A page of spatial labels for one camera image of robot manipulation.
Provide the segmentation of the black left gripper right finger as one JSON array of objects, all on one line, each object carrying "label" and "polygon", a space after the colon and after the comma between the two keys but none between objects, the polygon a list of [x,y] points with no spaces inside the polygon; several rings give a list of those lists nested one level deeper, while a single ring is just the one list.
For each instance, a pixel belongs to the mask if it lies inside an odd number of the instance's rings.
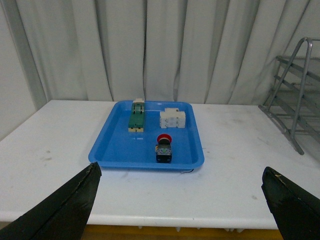
[{"label": "black left gripper right finger", "polygon": [[262,191],[284,240],[320,238],[320,199],[267,166]]}]

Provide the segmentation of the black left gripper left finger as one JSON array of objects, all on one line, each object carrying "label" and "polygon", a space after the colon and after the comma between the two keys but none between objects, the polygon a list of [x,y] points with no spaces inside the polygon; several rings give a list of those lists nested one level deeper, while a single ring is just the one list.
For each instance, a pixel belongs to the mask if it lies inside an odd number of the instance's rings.
[{"label": "black left gripper left finger", "polygon": [[102,172],[91,163],[0,231],[2,240],[79,240],[91,214]]}]

